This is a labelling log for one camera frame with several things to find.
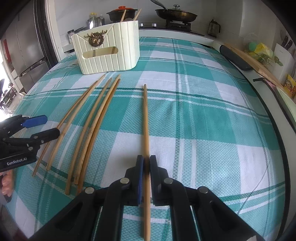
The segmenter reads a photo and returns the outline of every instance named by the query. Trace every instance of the chopstick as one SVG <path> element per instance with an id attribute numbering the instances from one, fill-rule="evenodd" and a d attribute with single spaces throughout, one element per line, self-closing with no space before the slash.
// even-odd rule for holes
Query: chopstick
<path id="1" fill-rule="evenodd" d="M 139 14 L 140 14 L 140 12 L 141 12 L 141 10 L 142 10 L 142 9 L 140 9 L 140 10 L 137 12 L 137 15 L 133 18 L 133 21 L 136 21 L 136 20 L 137 20 Z"/>
<path id="2" fill-rule="evenodd" d="M 124 10 L 124 12 L 123 12 L 123 15 L 122 15 L 122 17 L 121 17 L 121 20 L 120 20 L 120 22 L 123 22 L 123 20 L 124 20 L 124 16 L 126 15 L 126 9 Z"/>
<path id="3" fill-rule="evenodd" d="M 114 95 L 114 93 L 115 93 L 115 91 L 116 91 L 116 89 L 117 89 L 117 86 L 118 86 L 118 84 L 119 84 L 119 81 L 120 81 L 120 79 L 118 79 L 118 81 L 116 82 L 116 84 L 115 84 L 115 86 L 114 86 L 114 88 L 113 88 L 113 90 L 112 90 L 112 92 L 111 92 L 111 94 L 110 94 L 110 96 L 109 96 L 109 98 L 108 98 L 108 100 L 107 100 L 107 102 L 106 102 L 104 108 L 103 108 L 103 111 L 102 111 L 102 114 L 101 114 L 101 116 L 100 116 L 100 119 L 99 119 L 99 121 L 98 121 L 98 123 L 97 123 L 97 125 L 96 125 L 96 127 L 95 127 L 95 129 L 94 129 L 94 133 L 93 133 L 93 135 L 92 135 L 92 137 L 91 137 L 91 141 L 90 141 L 90 143 L 89 143 L 89 147 L 87 148 L 87 153 L 86 153 L 86 155 L 85 155 L 84 162 L 83 162 L 83 166 L 82 166 L 81 173 L 80 173 L 80 177 L 79 177 L 79 182 L 78 182 L 78 187 L 77 187 L 77 193 L 76 193 L 77 195 L 78 195 L 79 193 L 81 193 L 81 191 L 82 191 L 82 188 L 83 188 L 83 182 L 84 182 L 84 178 L 85 178 L 86 171 L 87 171 L 87 164 L 88 164 L 88 162 L 89 162 L 89 158 L 90 158 L 90 156 L 91 156 L 91 152 L 92 152 L 92 149 L 93 149 L 94 143 L 95 143 L 95 141 L 96 141 L 96 137 L 97 137 L 98 132 L 99 132 L 99 130 L 100 130 L 101 124 L 102 124 L 102 122 L 103 122 L 104 116 L 105 116 L 105 114 L 106 114 L 106 112 L 107 112 L 107 109 L 108 109 L 108 107 L 109 107 L 109 104 L 110 104 L 110 102 L 111 102 L 111 100 L 112 100 L 112 97 L 113 97 L 113 95 Z"/>
<path id="4" fill-rule="evenodd" d="M 50 168 L 52 167 L 52 163 L 54 161 L 54 157 L 57 154 L 57 151 L 68 131 L 68 129 L 70 128 L 72 121 L 74 120 L 74 118 L 76 117 L 77 113 L 79 112 L 79 110 L 81 109 L 81 107 L 83 106 L 83 104 L 85 103 L 85 101 L 87 100 L 87 98 L 91 95 L 91 93 L 94 91 L 95 87 L 104 79 L 106 74 L 104 74 L 99 80 L 97 80 L 96 84 L 94 86 L 92 86 L 92 88 L 89 90 L 89 92 L 85 95 L 85 97 L 80 101 L 79 105 L 77 106 L 77 108 L 75 109 L 75 111 L 73 112 L 73 114 L 71 115 L 71 117 L 69 118 L 66 126 L 64 127 L 63 131 L 61 132 L 57 143 L 54 147 L 54 149 L 52 150 L 52 153 L 50 155 L 50 158 L 48 160 L 47 166 L 46 166 L 46 170 L 49 171 Z"/>
<path id="5" fill-rule="evenodd" d="M 63 119 L 60 121 L 60 123 L 57 125 L 57 128 L 60 129 L 62 124 L 64 123 L 64 121 L 68 118 L 68 116 L 71 114 L 71 112 L 76 108 L 76 106 L 80 103 L 80 101 L 85 97 L 85 95 L 91 90 L 91 88 L 96 84 L 96 81 L 83 93 L 82 96 L 79 97 L 79 99 L 74 103 L 74 105 L 70 108 L 70 110 L 68 110 L 68 112 L 65 114 L 65 116 L 63 117 Z M 50 142 L 47 142 L 43 151 L 41 152 L 41 155 L 36 163 L 36 166 L 34 168 L 34 171 L 33 171 L 33 174 L 32 174 L 32 177 L 34 177 L 37 173 L 37 170 L 38 170 L 38 167 L 48 149 L 50 145 Z"/>
<path id="6" fill-rule="evenodd" d="M 116 77 L 115 81 L 113 82 L 112 86 L 110 87 L 108 93 L 106 94 L 94 120 L 93 120 L 93 123 L 91 124 L 91 127 L 90 127 L 90 130 L 88 132 L 88 135 L 86 137 L 86 140 L 85 140 L 85 143 L 84 143 L 84 147 L 82 149 L 82 152 L 81 152 L 81 155 L 80 155 L 80 158 L 79 158 L 79 161 L 77 163 L 77 167 L 76 167 L 76 173 L 75 173 L 75 177 L 74 177 L 74 184 L 78 184 L 78 181 L 79 181 L 79 176 L 80 176 L 80 172 L 81 172 L 81 169 L 82 169 L 82 165 L 83 165 L 83 160 L 85 158 L 85 155 L 86 155 L 86 152 L 87 152 L 87 148 L 89 146 L 89 142 L 91 140 L 91 136 L 93 135 L 93 132 L 94 132 L 94 129 L 99 121 L 99 118 L 100 118 L 100 115 L 102 114 L 102 111 L 103 111 L 103 108 L 108 100 L 108 97 L 110 96 L 115 84 L 117 83 L 118 79 L 120 78 L 120 74 Z"/>
<path id="7" fill-rule="evenodd" d="M 144 85 L 144 240 L 150 241 L 151 223 L 150 223 L 150 166 L 149 166 L 149 125 L 148 125 L 148 98 L 147 85 Z"/>
<path id="8" fill-rule="evenodd" d="M 71 188 L 71 179 L 72 179 L 72 175 L 73 175 L 73 172 L 74 172 L 74 168 L 75 168 L 75 163 L 76 163 L 76 159 L 77 159 L 77 156 L 78 156 L 78 153 L 79 153 L 79 150 L 80 150 L 80 146 L 82 144 L 82 141 L 83 141 L 83 137 L 87 131 L 87 128 L 89 126 L 89 123 L 94 115 L 94 112 L 96 111 L 96 108 L 100 102 L 100 100 L 102 99 L 104 93 L 105 93 L 105 90 L 107 89 L 107 87 L 109 86 L 110 82 L 111 82 L 112 78 L 110 78 L 107 83 L 105 84 L 104 88 L 102 89 L 100 95 L 98 96 L 96 102 L 94 103 L 94 106 L 92 107 L 91 109 L 91 112 L 89 113 L 89 116 L 84 124 L 84 127 L 83 127 L 83 130 L 80 134 L 80 138 L 76 144 L 76 149 L 75 149 L 75 152 L 74 152 L 74 155 L 72 157 L 72 161 L 71 161 L 71 164 L 70 164 L 70 168 L 69 168 L 69 171 L 68 171 L 68 179 L 67 179 L 67 184 L 66 184 L 66 188 L 65 188 L 65 194 L 66 195 L 69 195 L 70 193 L 70 188 Z"/>

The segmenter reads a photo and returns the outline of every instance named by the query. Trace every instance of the green and white checkered tablecloth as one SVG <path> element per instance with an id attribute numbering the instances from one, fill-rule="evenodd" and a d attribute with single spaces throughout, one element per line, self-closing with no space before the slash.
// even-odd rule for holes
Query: green and white checkered tablecloth
<path id="1" fill-rule="evenodd" d="M 84 186 L 107 187 L 142 154 L 143 85 L 148 87 L 150 154 L 185 186 L 206 186 L 267 240 L 281 223 L 283 161 L 271 121 L 244 76 L 219 52 L 200 44 L 140 38 L 137 66 L 121 82 L 106 113 L 90 158 Z M 93 103 L 109 77 L 88 98 L 45 171 L 53 143 L 37 176 L 35 163 L 18 168 L 8 209 L 31 236 L 75 197 L 64 194 L 69 163 Z M 29 91 L 16 114 L 46 115 L 47 124 L 24 137 L 56 127 L 101 74 L 82 75 L 76 56 L 65 58 Z M 142 240 L 142 207 L 125 207 L 122 241 Z M 151 240 L 172 240 L 168 207 L 151 209 Z"/>

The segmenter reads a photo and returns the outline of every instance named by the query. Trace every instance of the cooking pot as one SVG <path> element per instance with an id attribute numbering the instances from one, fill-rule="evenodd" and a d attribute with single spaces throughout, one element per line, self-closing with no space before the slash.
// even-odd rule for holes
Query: cooking pot
<path id="1" fill-rule="evenodd" d="M 186 12 L 179 9 L 179 5 L 175 4 L 175 8 L 170 9 L 156 9 L 156 14 L 165 20 L 180 21 L 184 23 L 193 22 L 197 15 L 191 12 Z"/>
<path id="2" fill-rule="evenodd" d="M 109 18 L 112 22 L 120 22 L 121 17 L 124 13 L 124 10 L 126 10 L 126 14 L 124 16 L 125 20 L 126 18 L 134 18 L 135 17 L 135 12 L 137 11 L 137 9 L 133 9 L 130 7 L 125 7 L 125 6 L 119 6 L 118 9 L 115 9 L 111 12 L 108 12 L 107 14 L 109 14 Z"/>

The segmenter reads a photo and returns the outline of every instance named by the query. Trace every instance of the stove burner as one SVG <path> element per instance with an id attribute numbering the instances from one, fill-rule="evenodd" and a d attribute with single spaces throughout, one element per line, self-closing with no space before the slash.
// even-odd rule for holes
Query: stove burner
<path id="1" fill-rule="evenodd" d="M 173 23 L 170 20 L 167 20 L 165 28 L 190 33 L 191 32 L 191 23 L 183 23 L 183 24 L 181 24 L 181 23 Z"/>

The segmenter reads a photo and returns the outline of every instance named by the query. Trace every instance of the black kettle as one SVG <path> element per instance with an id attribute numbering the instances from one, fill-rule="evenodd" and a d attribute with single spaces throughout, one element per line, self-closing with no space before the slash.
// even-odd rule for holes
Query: black kettle
<path id="1" fill-rule="evenodd" d="M 212 19 L 212 21 L 210 21 L 208 35 L 216 38 L 217 34 L 220 33 L 220 31 L 221 31 L 221 25 L 216 21 L 214 21 L 214 19 Z"/>

